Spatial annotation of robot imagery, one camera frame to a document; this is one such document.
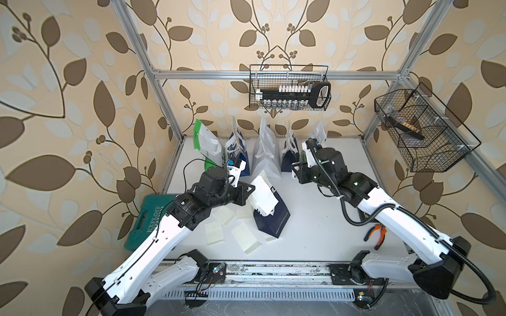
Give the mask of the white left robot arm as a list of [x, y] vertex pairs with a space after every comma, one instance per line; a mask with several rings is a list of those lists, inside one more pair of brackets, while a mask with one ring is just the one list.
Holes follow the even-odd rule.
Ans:
[[227, 204], [244, 206], [255, 191], [239, 180], [237, 169], [212, 167], [200, 180], [179, 194], [162, 211], [156, 228], [140, 246], [105, 278], [93, 278], [85, 286], [92, 307], [102, 315], [144, 315], [163, 295], [210, 274], [209, 260], [200, 251], [183, 254], [170, 267], [155, 272], [166, 256], [205, 221], [213, 208]]

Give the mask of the navy blue paper bag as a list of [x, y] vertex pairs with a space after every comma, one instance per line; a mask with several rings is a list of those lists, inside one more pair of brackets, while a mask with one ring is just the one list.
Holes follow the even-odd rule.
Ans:
[[266, 233], [274, 238], [279, 238], [291, 214], [275, 188], [272, 188], [271, 191], [278, 200], [278, 203], [274, 208], [274, 213], [264, 217], [257, 210], [255, 210], [253, 213], [253, 218], [259, 231]]

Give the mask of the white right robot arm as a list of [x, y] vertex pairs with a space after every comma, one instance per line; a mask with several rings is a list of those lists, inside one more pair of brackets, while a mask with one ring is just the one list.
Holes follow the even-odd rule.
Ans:
[[409, 255], [381, 255], [360, 251], [342, 275], [356, 284], [370, 279], [415, 283], [429, 295], [446, 299], [460, 275], [470, 244], [450, 238], [402, 208], [376, 182], [360, 172], [349, 172], [340, 152], [321, 147], [311, 138], [303, 143], [300, 161], [292, 165], [301, 184], [313, 182], [337, 198], [345, 220], [353, 226], [377, 222], [412, 250]]

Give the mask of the large green white bag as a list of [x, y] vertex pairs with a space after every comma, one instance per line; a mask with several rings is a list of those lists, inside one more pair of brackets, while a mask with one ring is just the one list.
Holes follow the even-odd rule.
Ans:
[[225, 150], [216, 135], [201, 120], [196, 120], [193, 129], [194, 149], [204, 156], [204, 168], [223, 167]]

